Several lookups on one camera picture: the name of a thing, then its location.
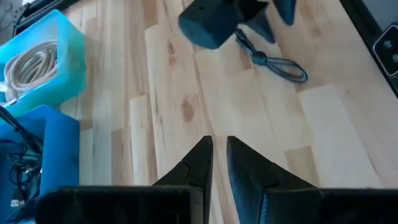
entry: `light wood plank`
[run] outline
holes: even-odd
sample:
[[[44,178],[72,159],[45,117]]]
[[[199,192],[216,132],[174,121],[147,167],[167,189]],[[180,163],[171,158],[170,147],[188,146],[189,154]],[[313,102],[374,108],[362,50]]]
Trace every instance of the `light wood plank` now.
[[[150,185],[157,180],[153,126],[149,122],[147,96],[130,101],[131,160],[135,185]]]
[[[80,133],[79,184],[93,184],[93,130]]]
[[[322,187],[381,187],[335,87],[300,93],[315,136],[313,153]]]

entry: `blue box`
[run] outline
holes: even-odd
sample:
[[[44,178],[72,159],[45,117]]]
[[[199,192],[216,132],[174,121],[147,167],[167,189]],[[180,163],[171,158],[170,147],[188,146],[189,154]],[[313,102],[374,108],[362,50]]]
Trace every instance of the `blue box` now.
[[[11,58],[47,40],[58,40],[57,74],[20,96],[15,104],[5,106],[14,116],[39,105],[57,106],[77,96],[86,86],[84,35],[58,10],[51,11],[0,47],[0,81],[4,81],[4,67]],[[1,92],[0,101],[6,101]]]
[[[39,106],[17,118],[29,132],[44,140],[40,195],[60,186],[79,184],[78,121],[49,106]],[[19,133],[7,123],[0,124],[0,139],[23,142]],[[16,186],[9,181],[12,166],[4,152],[18,150],[10,144],[0,144],[0,223],[17,209],[11,208]]]

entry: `black plastic part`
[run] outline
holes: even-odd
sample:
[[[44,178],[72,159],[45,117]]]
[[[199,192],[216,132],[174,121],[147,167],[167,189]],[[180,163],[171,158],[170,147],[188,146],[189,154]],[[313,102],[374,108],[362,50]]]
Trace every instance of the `black plastic part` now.
[[[241,22],[233,4],[225,0],[195,0],[179,16],[180,28],[194,44],[220,47]]]
[[[318,189],[238,138],[227,141],[229,181],[241,223],[398,223],[398,190]]]
[[[266,17],[266,9],[268,3],[266,2],[257,2],[253,4],[256,8],[261,9],[259,12],[256,13],[253,18],[246,20],[246,25],[248,25],[252,30],[257,32],[260,36],[265,38],[268,42],[274,44],[275,37],[274,33],[269,25],[268,19]]]
[[[21,6],[14,12],[13,37],[39,21],[50,11],[58,9],[62,11],[79,0],[36,0]]]
[[[257,0],[194,0],[181,13],[179,25],[191,42],[208,49],[220,47],[238,24],[247,24],[274,43],[274,35],[264,14],[267,5]]]
[[[228,175],[241,223],[264,223],[266,193],[275,190],[311,189],[308,182],[262,157],[238,138],[227,138]]]
[[[394,22],[374,44],[374,54],[389,78],[398,76],[398,22]]]
[[[203,137],[168,174],[154,185],[187,185],[203,193],[205,224],[210,215],[211,182],[213,178],[213,139]]]
[[[69,187],[43,196],[36,224],[203,223],[202,193],[191,187]]]
[[[287,25],[293,25],[296,0],[274,0],[279,15]]]

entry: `translucent blue bin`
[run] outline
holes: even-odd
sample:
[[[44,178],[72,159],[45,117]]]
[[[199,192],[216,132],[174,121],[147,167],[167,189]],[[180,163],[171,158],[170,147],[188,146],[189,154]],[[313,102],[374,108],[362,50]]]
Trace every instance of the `translucent blue bin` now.
[[[0,81],[4,81],[4,67],[11,58],[47,40],[58,40],[57,74],[5,106],[14,116],[39,105],[57,106],[78,95],[86,86],[84,36],[58,10],[51,11],[0,47]],[[5,101],[4,93],[0,92],[0,102]]]

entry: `black device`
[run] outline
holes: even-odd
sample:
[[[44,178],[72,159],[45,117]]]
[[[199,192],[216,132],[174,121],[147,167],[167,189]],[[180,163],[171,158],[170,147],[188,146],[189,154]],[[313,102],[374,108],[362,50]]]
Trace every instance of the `black device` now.
[[[296,0],[274,0],[275,6],[288,25],[294,21]],[[257,0],[194,0],[179,17],[182,32],[194,44],[217,49],[232,34],[238,24],[247,24],[271,43],[275,42],[265,10],[267,2]]]
[[[340,1],[398,97],[398,1]]]
[[[318,189],[238,138],[227,139],[228,175],[244,224],[397,223],[398,190]],[[205,136],[148,187],[65,187],[43,196],[36,224],[208,223],[213,141]]]
[[[14,32],[13,37],[39,21],[50,11],[58,9],[62,11],[75,4],[79,0],[35,0],[27,3],[14,11]]]
[[[292,25],[296,0],[274,2],[281,18],[286,24]],[[308,74],[299,64],[289,59],[268,57],[266,53],[257,51],[238,28],[238,24],[246,24],[270,43],[274,43],[274,33],[265,14],[267,6],[268,2],[257,0],[194,0],[181,13],[179,25],[191,42],[209,49],[217,49],[235,34],[237,43],[251,56],[253,63],[267,66],[290,82],[305,83]],[[290,72],[291,68],[298,71],[299,75]]]

